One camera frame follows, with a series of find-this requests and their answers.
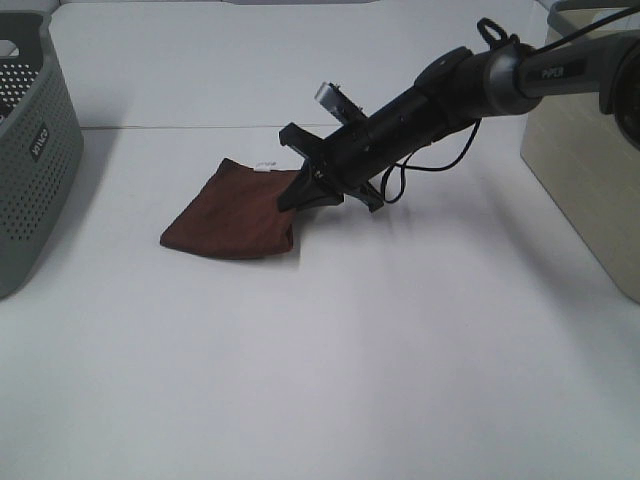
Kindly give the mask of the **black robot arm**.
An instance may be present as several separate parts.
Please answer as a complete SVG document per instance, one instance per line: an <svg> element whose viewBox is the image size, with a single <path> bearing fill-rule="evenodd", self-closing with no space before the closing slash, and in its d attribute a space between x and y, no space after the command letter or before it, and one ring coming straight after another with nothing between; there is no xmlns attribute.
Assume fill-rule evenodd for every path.
<svg viewBox="0 0 640 480"><path fill-rule="evenodd" d="M294 123L280 131L281 144L304 163L279 196L279 210L334 206L351 196L375 211L385 201L371 178L483 118L528 113L547 96L597 93L600 112L614 117L631 145L639 144L638 31L538 50L505 32L485 39L487 51L446 53L370 116L337 86L323 85L317 100L341 126L324 139Z"/></svg>

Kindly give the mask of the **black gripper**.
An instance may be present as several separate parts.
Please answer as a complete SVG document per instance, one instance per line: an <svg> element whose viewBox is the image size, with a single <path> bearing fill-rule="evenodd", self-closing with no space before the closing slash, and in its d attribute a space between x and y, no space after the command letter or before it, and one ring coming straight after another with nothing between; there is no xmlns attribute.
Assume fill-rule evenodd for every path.
<svg viewBox="0 0 640 480"><path fill-rule="evenodd" d="M444 110L415 87L367 117L342 125L324 139L295 123L279 132L280 143L304 158L300 172L277 199L280 211L338 206L351 196L374 212L384 200L370 179L452 132Z"/></svg>

